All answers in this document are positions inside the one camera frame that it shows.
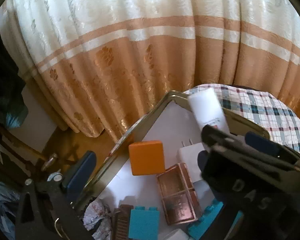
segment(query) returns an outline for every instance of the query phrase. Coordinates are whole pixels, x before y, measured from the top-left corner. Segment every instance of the white stripe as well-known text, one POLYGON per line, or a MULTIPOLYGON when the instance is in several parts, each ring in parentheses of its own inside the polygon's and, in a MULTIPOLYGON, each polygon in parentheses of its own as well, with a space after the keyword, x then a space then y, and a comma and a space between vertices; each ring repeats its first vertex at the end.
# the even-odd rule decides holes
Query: white stripe
POLYGON ((223 28, 196 26, 196 35, 204 38, 211 38, 217 40, 225 40, 229 42, 239 43, 240 32, 225 30, 223 28))
MULTIPOLYGON (((240 42, 240 32, 225 30, 223 28, 217 27, 207 27, 207 26, 196 26, 194 27, 176 27, 176 26, 155 26, 148 27, 137 30, 117 30, 111 33, 107 33, 95 39, 85 42, 82 45, 74 47, 65 53, 59 54, 53 59, 51 59, 47 64, 39 68, 39 72, 42 73, 51 66, 58 63, 63 58, 71 58, 78 53, 83 51, 89 51, 102 46, 110 41, 128 37, 131 41, 144 41, 149 39, 151 36, 158 35, 168 35, 172 37, 182 38, 182 39, 195 39, 195 35, 217 39, 225 40, 233 43, 240 42)), ((262 49, 268 51, 285 61, 292 61, 296 65, 300 65, 300 57, 296 54, 290 52, 289 50, 282 48, 270 41, 258 38, 249 33, 241 33, 241 42, 245 45, 256 49, 262 49)))

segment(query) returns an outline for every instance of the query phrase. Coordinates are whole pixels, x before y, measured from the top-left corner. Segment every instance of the wooden floor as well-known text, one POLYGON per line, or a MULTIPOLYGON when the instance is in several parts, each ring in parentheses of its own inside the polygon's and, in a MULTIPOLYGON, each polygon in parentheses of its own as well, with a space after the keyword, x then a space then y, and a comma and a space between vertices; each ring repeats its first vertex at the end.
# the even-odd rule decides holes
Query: wooden floor
POLYGON ((97 138, 91 138, 85 136, 81 132, 75 133, 70 128, 66 131, 57 128, 51 135, 42 153, 45 156, 57 153, 60 160, 52 165, 47 171, 54 172, 61 169, 61 172, 64 173, 70 166, 65 165, 62 161, 63 159, 77 161, 86 153, 86 151, 90 150, 97 155, 96 171, 109 155, 114 144, 115 143, 105 130, 97 138))

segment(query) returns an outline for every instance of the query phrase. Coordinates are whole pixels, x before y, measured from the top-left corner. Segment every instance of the crumpled paper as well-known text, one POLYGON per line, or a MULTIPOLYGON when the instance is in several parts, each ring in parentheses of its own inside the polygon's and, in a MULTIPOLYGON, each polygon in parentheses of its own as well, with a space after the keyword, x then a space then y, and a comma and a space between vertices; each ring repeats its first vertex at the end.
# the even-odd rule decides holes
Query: crumpled paper
POLYGON ((83 225, 93 232, 95 240, 110 240, 111 237, 111 212, 101 199, 92 201, 84 212, 83 225))

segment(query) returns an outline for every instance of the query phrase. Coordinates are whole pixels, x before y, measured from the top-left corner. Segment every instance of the plaid cushion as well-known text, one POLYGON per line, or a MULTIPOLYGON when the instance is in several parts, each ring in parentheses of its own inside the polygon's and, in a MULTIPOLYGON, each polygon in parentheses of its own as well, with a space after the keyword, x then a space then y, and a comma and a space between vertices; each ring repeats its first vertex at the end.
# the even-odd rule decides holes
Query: plaid cushion
POLYGON ((300 119, 273 95, 221 84, 203 84, 185 93, 193 94, 207 88, 214 89, 221 106, 268 130, 272 141, 300 153, 300 119))

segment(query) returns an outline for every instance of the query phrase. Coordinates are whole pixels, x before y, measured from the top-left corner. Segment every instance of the orange stripe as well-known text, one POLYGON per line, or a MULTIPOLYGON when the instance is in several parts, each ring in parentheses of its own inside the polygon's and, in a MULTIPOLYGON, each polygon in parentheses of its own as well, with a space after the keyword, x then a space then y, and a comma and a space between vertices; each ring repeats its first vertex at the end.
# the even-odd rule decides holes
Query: orange stripe
POLYGON ((71 41, 70 43, 64 45, 60 49, 55 50, 52 54, 45 57, 45 59, 39 62, 36 67, 40 68, 44 64, 48 63, 57 55, 66 52, 74 47, 77 47, 87 41, 98 38, 107 33, 111 33, 121 29, 127 30, 136 30, 147 27, 154 26, 179 26, 179 27, 194 27, 196 25, 199 26, 208 26, 208 27, 217 27, 224 28, 226 30, 238 31, 238 32, 247 32, 251 35, 257 36, 264 40, 270 41, 280 47, 283 47, 300 57, 300 48, 294 45, 291 41, 283 38, 275 33, 266 31, 256 25, 253 25, 248 22, 240 22, 237 20, 231 20, 222 17, 215 16, 171 16, 171 17, 159 17, 159 18, 138 18, 131 19, 119 23, 115 23, 112 25, 107 25, 91 32, 88 32, 78 39, 71 41))

